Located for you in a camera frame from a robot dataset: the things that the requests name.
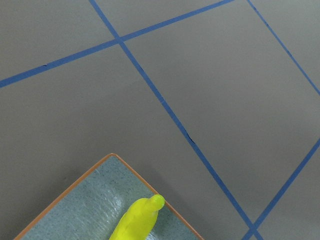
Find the grey square plate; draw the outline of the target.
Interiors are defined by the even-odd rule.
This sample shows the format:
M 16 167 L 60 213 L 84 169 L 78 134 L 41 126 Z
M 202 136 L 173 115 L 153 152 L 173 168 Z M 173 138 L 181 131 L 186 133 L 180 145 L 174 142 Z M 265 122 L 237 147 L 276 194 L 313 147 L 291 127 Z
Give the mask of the grey square plate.
M 93 165 L 45 208 L 17 240 L 107 240 L 131 204 L 157 191 L 117 154 Z

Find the bright yellow banana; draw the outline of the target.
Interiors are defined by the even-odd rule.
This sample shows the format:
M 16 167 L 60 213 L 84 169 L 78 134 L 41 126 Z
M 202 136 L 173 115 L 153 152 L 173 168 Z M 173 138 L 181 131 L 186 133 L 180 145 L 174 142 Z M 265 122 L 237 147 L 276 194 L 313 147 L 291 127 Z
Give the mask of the bright yellow banana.
M 155 226 L 165 199 L 160 194 L 136 200 L 119 220 L 111 240 L 145 240 Z

